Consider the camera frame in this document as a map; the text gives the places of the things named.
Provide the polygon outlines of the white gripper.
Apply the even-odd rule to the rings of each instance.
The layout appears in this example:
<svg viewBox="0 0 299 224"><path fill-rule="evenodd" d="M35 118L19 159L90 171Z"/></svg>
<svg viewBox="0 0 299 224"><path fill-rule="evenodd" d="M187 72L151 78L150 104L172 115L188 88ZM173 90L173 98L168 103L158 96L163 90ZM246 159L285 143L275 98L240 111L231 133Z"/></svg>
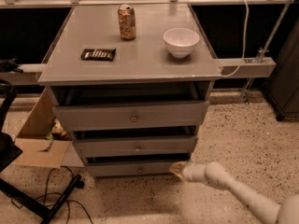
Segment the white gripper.
<svg viewBox="0 0 299 224"><path fill-rule="evenodd" d="M188 163L186 161L178 161L170 165L169 171L180 178L188 182L200 182L206 181L204 164Z"/></svg>

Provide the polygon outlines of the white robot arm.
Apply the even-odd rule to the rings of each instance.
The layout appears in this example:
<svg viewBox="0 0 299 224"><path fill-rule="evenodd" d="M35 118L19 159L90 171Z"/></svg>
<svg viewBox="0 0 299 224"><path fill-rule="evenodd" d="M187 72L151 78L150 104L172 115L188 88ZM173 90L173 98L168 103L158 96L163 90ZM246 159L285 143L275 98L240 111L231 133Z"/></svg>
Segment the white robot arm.
<svg viewBox="0 0 299 224"><path fill-rule="evenodd" d="M199 164L190 161L173 163L170 172L183 181L228 190L262 224L299 224L299 195L278 204L233 177L218 162Z"/></svg>

